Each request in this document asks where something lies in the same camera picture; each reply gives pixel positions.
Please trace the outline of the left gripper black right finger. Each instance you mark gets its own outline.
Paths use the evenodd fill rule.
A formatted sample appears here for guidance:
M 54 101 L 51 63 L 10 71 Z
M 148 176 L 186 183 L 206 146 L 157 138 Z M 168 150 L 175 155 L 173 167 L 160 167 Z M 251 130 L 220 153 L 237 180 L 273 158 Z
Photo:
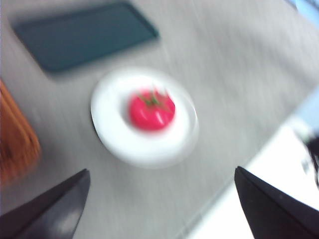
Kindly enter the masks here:
M 242 167 L 235 169 L 240 204 L 255 239 L 317 239 L 318 210 Z

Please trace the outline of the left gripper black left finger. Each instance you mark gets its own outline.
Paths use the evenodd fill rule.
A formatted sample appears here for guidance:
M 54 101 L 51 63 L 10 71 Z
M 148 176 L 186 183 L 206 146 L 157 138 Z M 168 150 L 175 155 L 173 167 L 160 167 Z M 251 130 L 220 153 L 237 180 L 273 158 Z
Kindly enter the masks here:
M 0 217 L 2 239 L 71 239 L 83 214 L 90 172 L 76 173 Z

